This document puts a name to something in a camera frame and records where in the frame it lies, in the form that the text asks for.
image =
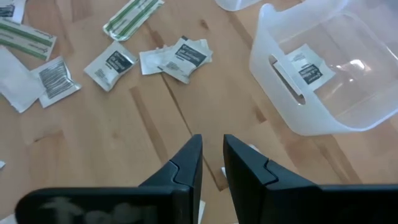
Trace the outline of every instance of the plastic bin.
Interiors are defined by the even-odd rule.
[[[398,110],[397,24],[397,0],[306,0],[283,12],[266,4],[250,70],[294,132],[366,131]],[[304,44],[335,72],[315,91],[286,56]]]
[[[217,4],[227,11],[238,11],[251,6],[260,0],[215,0]]]

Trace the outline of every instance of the clear plastic container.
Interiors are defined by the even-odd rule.
[[[398,111],[397,25],[398,0],[306,0],[283,12],[266,4],[250,69],[294,132],[366,131]],[[336,73],[315,91],[286,57],[304,44]]]
[[[238,11],[259,1],[260,0],[216,0],[217,4],[227,11]]]

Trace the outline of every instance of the wooden table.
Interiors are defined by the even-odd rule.
[[[398,181],[398,116],[366,133],[306,138],[293,133],[248,69],[263,3],[287,9],[299,0],[268,0],[226,12],[214,0],[166,0],[123,45],[133,54],[205,38],[213,63],[189,85],[143,77],[139,66],[106,93],[83,69],[112,40],[102,26],[128,0],[28,0],[24,23],[58,36],[83,88],[47,109],[18,114],[0,97],[0,219],[31,190],[67,186],[135,186],[171,158],[192,134],[204,140],[203,223],[234,223],[223,166],[223,134],[235,134],[263,154],[316,183]],[[14,51],[29,69],[43,61]]]

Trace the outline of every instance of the black plastic object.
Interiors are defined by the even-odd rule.
[[[398,185],[317,185],[224,136],[239,224],[398,223]]]
[[[202,140],[194,135],[138,187],[41,189],[16,207],[18,224],[197,224]]]

